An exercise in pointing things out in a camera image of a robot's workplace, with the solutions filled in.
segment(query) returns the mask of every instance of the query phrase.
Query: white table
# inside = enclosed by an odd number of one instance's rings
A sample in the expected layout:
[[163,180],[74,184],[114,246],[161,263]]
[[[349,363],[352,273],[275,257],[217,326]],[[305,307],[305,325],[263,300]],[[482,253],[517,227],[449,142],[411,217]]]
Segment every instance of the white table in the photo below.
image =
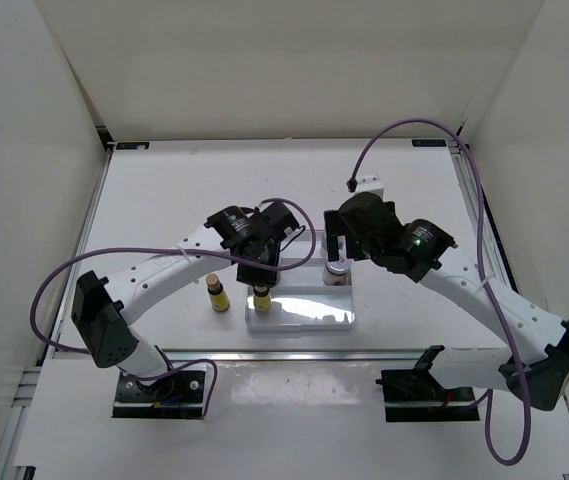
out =
[[[321,226],[322,212],[348,198],[344,182],[364,143],[193,141],[116,151],[86,249],[170,246],[222,207],[250,206],[273,196],[297,201]],[[369,172],[384,180],[386,199],[396,202],[402,221],[427,218],[474,251],[471,222],[447,148],[384,140],[362,168]],[[140,260],[100,257],[84,262],[81,270],[108,274]],[[220,363],[205,421],[112,419],[117,370],[98,370],[85,357],[58,353],[42,369],[16,464],[36,466],[37,480],[560,480],[569,473],[569,413],[563,401],[553,412],[534,412],[529,453],[513,469],[489,455],[479,422],[385,423],[382,393],[374,384],[387,366],[380,360],[384,351],[438,343],[501,345],[449,301],[360,262],[354,267],[356,326],[351,332],[249,335],[242,305],[246,287],[234,282],[234,268],[220,276],[232,302],[226,314],[211,311],[203,284],[189,285],[136,324],[163,348],[226,352],[217,354],[231,361]],[[61,341],[80,345],[70,321],[62,325]],[[279,355],[289,360],[244,361],[246,355],[238,354],[260,350],[285,350]],[[318,350],[353,356],[322,362],[322,353],[300,352]],[[313,360],[290,360],[291,351]],[[359,360],[353,352],[360,352]],[[254,355],[264,359],[263,352]],[[494,442],[510,456],[519,442],[521,403],[497,393],[495,404]],[[483,419],[484,407],[480,415]]]

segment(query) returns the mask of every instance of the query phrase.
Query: purple cable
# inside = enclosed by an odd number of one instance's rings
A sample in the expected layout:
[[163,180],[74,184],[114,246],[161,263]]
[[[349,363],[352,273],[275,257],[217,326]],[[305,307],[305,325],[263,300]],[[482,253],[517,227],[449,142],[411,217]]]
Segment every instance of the purple cable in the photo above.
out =
[[[203,256],[209,256],[209,257],[224,258],[224,259],[230,260],[230,261],[235,262],[235,263],[248,265],[250,267],[261,268],[263,270],[269,270],[271,272],[284,272],[286,270],[292,270],[294,268],[297,268],[297,267],[304,265],[306,262],[308,262],[311,259],[311,257],[313,256],[313,253],[315,253],[315,244],[317,242],[317,234],[315,232],[315,227],[313,226],[313,222],[311,221],[311,217],[309,217],[308,214],[297,203],[295,203],[291,200],[287,200],[285,198],[267,198],[265,200],[262,200],[262,203],[272,203],[272,202],[282,202],[282,203],[285,203],[287,205],[292,206],[293,208],[295,208],[300,213],[300,215],[302,215],[302,217],[304,217],[304,220],[306,220],[306,223],[308,224],[308,228],[311,231],[311,249],[309,250],[308,254],[299,262],[295,262],[295,263],[292,263],[290,265],[285,265],[285,266],[281,266],[281,267],[280,266],[273,267],[270,265],[262,265],[261,263],[253,262],[251,260],[246,260],[246,259],[241,258],[241,257],[236,257],[236,256],[230,255],[228,253],[215,252],[213,250],[203,250],[203,249],[198,249],[198,248],[186,248],[184,250],[181,250],[181,249],[178,250],[178,249],[173,249],[173,248],[111,247],[111,248],[102,248],[100,250],[93,250],[92,252],[86,252],[86,253],[78,255],[74,258],[71,258],[70,260],[67,260],[66,262],[62,263],[59,267],[57,267],[55,270],[53,270],[44,279],[44,281],[42,282],[40,287],[37,289],[37,292],[35,293],[35,296],[33,297],[33,302],[31,303],[31,311],[29,314],[29,323],[31,326],[31,330],[33,331],[33,333],[35,334],[35,336],[37,338],[39,338],[42,342],[44,342],[46,345],[49,345],[51,347],[57,348],[59,350],[64,350],[67,352],[73,352],[73,353],[84,353],[84,354],[89,353],[88,350],[86,350],[85,348],[70,347],[68,345],[64,345],[64,344],[61,344],[61,343],[56,342],[54,340],[51,340],[46,335],[44,335],[40,331],[40,329],[37,327],[37,306],[40,303],[40,300],[42,298],[42,295],[46,291],[46,288],[50,285],[50,283],[60,273],[62,273],[64,270],[71,267],[72,265],[75,265],[76,263],[81,262],[82,260],[86,260],[87,258],[91,258],[91,257],[97,257],[100,255],[108,255],[108,254],[112,254],[112,253],[146,253],[146,254],[151,254],[151,255],[164,255],[164,256],[175,256],[175,255],[183,255],[183,254],[186,254],[186,255],[203,255]],[[204,409],[202,410],[202,417],[204,417],[206,415],[206,412],[208,411],[208,405],[209,405],[209,402],[211,400],[213,388],[215,387],[215,384],[217,382],[217,365],[212,360],[208,360],[208,359],[204,359],[204,358],[199,359],[199,360],[192,360],[190,362],[186,362],[183,365],[180,365],[179,367],[175,367],[172,370],[169,370],[169,371],[162,373],[160,375],[155,375],[153,377],[137,377],[135,375],[130,375],[130,374],[129,374],[129,376],[131,378],[136,379],[136,380],[145,380],[145,381],[160,380],[163,378],[170,377],[171,375],[174,375],[175,373],[179,372],[180,370],[182,370],[186,367],[189,367],[191,365],[195,365],[197,363],[208,363],[209,365],[212,365],[213,366],[213,373],[214,373],[213,381],[211,382],[211,388],[209,389],[208,396],[206,397],[206,403],[204,405]]]
[[528,444],[531,439],[531,397],[528,391],[528,381],[526,380],[526,375],[524,373],[524,365],[522,363],[522,358],[520,356],[520,352],[517,349],[517,345],[515,344],[515,338],[513,338],[513,333],[508,326],[506,321],[506,317],[504,316],[504,312],[502,311],[502,307],[500,307],[499,301],[495,296],[495,292],[491,287],[490,283],[486,280],[486,270],[484,268],[484,252],[482,249],[482,234],[484,232],[484,190],[482,189],[482,183],[480,181],[480,174],[477,169],[477,164],[475,163],[475,158],[473,154],[466,146],[466,144],[462,141],[462,139],[450,128],[446,125],[443,125],[440,122],[435,120],[429,120],[428,118],[407,118],[406,120],[400,120],[399,122],[392,123],[388,127],[384,128],[381,132],[375,135],[373,138],[369,140],[369,142],[362,150],[360,157],[357,159],[357,163],[355,164],[355,168],[353,169],[353,174],[349,179],[348,184],[351,184],[355,181],[355,177],[357,176],[357,172],[360,169],[360,165],[364,161],[364,157],[371,149],[373,144],[379,140],[382,136],[386,135],[388,132],[393,130],[394,128],[400,127],[402,125],[408,125],[411,123],[423,123],[426,125],[431,125],[433,127],[439,128],[440,130],[446,132],[455,142],[457,143],[458,147],[466,158],[468,159],[469,166],[471,167],[471,172],[473,173],[473,179],[475,180],[475,185],[477,186],[477,243],[476,243],[476,250],[477,250],[477,265],[479,270],[479,276],[482,282],[484,282],[484,290],[486,290],[486,294],[488,295],[493,308],[495,309],[495,313],[497,318],[504,329],[504,335],[506,336],[506,343],[508,344],[509,348],[511,349],[511,353],[513,354],[513,361],[515,363],[515,368],[517,370],[517,376],[520,381],[520,385],[522,387],[522,403],[524,405],[524,431],[522,433],[522,442],[520,443],[520,447],[517,450],[517,453],[510,459],[504,459],[499,456],[497,451],[493,446],[493,441],[491,439],[491,412],[493,406],[493,391],[487,391],[481,398],[486,398],[488,400],[487,408],[486,408],[486,421],[484,423],[484,433],[486,437],[486,445],[488,446],[491,455],[502,465],[512,466],[519,463],[524,455],[526,454],[526,450],[528,448]]

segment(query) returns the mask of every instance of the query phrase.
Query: purple hose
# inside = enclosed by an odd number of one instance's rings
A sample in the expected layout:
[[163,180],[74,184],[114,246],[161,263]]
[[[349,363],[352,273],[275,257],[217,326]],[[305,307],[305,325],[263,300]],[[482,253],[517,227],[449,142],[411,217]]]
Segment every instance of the purple hose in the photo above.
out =
[[[482,183],[480,181],[480,174],[477,169],[477,164],[475,163],[475,158],[473,154],[466,146],[466,144],[462,141],[462,139],[450,128],[446,125],[443,125],[440,122],[435,120],[429,120],[427,118],[408,118],[406,120],[400,120],[399,122],[392,123],[388,127],[384,128],[381,132],[375,135],[364,147],[360,157],[357,159],[357,163],[355,164],[355,168],[353,169],[353,174],[349,179],[349,184],[355,181],[355,177],[357,176],[357,172],[360,169],[360,165],[364,161],[364,157],[371,149],[373,144],[379,140],[381,137],[386,135],[388,132],[393,130],[394,128],[400,127],[402,125],[408,125],[410,123],[423,123],[426,125],[431,125],[433,127],[439,128],[440,130],[446,132],[455,142],[457,143],[458,147],[466,158],[468,159],[469,166],[471,167],[471,172],[473,173],[473,179],[475,180],[475,185],[477,187],[477,243],[476,243],[476,250],[477,250],[477,265],[479,270],[480,279],[484,282],[486,280],[486,270],[484,268],[484,252],[482,249],[482,234],[484,232],[484,190],[482,189]],[[508,344],[511,352],[513,354],[513,361],[515,363],[515,368],[517,370],[517,376],[520,381],[520,385],[522,387],[522,403],[524,405],[524,432],[522,433],[522,442],[520,443],[520,447],[517,450],[517,453],[510,459],[504,459],[499,456],[496,452],[495,448],[493,447],[493,441],[491,440],[491,408],[493,403],[493,392],[488,391],[482,396],[482,399],[485,397],[488,400],[487,409],[486,409],[486,421],[485,421],[485,436],[486,436],[486,444],[488,446],[491,455],[502,465],[515,465],[519,463],[524,455],[526,454],[526,450],[528,448],[528,444],[531,439],[531,397],[528,391],[528,382],[526,380],[526,375],[524,373],[524,365],[522,364],[522,358],[520,356],[520,352],[517,350],[517,345],[515,344],[515,338],[513,338],[513,333],[508,326],[506,321],[506,317],[504,316],[504,312],[502,311],[502,307],[500,307],[499,301],[495,296],[495,292],[493,292],[493,288],[491,287],[488,281],[484,282],[484,289],[486,290],[486,294],[488,295],[493,308],[495,309],[495,313],[497,318],[504,329],[504,335],[506,336],[506,343]]]
[[[71,258],[70,260],[67,260],[66,262],[62,263],[59,267],[57,267],[55,270],[53,270],[44,279],[40,287],[37,289],[37,292],[33,297],[33,302],[31,303],[31,311],[29,314],[29,323],[31,326],[31,330],[33,331],[33,333],[37,338],[39,338],[42,342],[51,347],[73,353],[84,353],[84,354],[89,353],[88,350],[86,350],[85,348],[70,347],[68,345],[64,345],[54,340],[51,340],[46,335],[44,335],[37,326],[37,306],[40,303],[44,291],[50,285],[50,283],[55,279],[55,277],[57,277],[60,273],[62,273],[64,270],[71,267],[72,265],[91,257],[108,255],[111,253],[146,253],[151,255],[167,255],[167,256],[183,255],[185,253],[187,255],[204,255],[209,257],[225,258],[235,263],[248,265],[250,267],[261,268],[263,270],[269,270],[272,272],[283,272],[304,265],[306,262],[308,262],[311,259],[313,253],[315,253],[315,244],[317,242],[317,234],[315,232],[315,227],[313,226],[313,222],[311,221],[311,217],[309,217],[308,214],[304,210],[302,210],[302,208],[297,203],[291,200],[287,200],[285,198],[267,198],[265,200],[262,200],[262,203],[272,203],[272,202],[282,202],[292,206],[300,213],[300,215],[302,215],[302,217],[304,217],[304,220],[306,220],[306,223],[308,224],[308,228],[311,231],[311,249],[309,250],[308,254],[299,262],[295,262],[290,265],[285,265],[282,267],[280,266],[272,267],[270,265],[262,265],[261,263],[258,262],[252,262],[250,260],[246,260],[241,257],[236,257],[228,253],[215,252],[212,250],[203,250],[196,248],[187,248],[184,249],[183,251],[172,248],[145,248],[145,247],[112,247],[112,248],[102,248],[100,250],[93,250],[92,252],[86,252],[74,258]],[[211,388],[209,389],[208,396],[206,397],[206,402],[204,404],[204,409],[202,410],[202,417],[204,417],[206,415],[206,412],[208,411],[208,406],[211,401],[211,395],[213,394],[213,389],[215,388],[215,384],[217,382],[217,365],[212,360],[208,359],[192,360],[183,365],[180,365],[179,367],[175,367],[173,370],[169,370],[165,373],[162,373],[161,375],[156,375],[154,377],[137,377],[135,375],[129,375],[129,376],[136,380],[145,380],[145,381],[160,380],[163,378],[170,377],[171,375],[174,375],[180,370],[190,365],[195,365],[197,363],[208,363],[209,365],[213,366],[213,381],[211,382]]]

